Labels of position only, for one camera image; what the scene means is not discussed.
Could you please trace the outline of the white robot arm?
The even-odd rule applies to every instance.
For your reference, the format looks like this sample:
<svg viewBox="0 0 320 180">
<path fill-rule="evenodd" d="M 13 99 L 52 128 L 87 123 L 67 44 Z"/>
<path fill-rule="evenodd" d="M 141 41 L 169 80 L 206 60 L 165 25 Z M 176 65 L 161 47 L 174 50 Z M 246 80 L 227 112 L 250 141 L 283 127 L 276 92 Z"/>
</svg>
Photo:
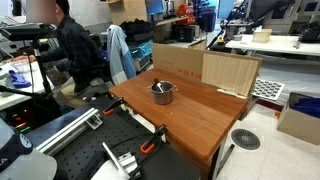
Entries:
<svg viewBox="0 0 320 180">
<path fill-rule="evenodd" d="M 36 150 L 17 129 L 0 120 L 0 180 L 53 180 L 56 160 Z"/>
</svg>

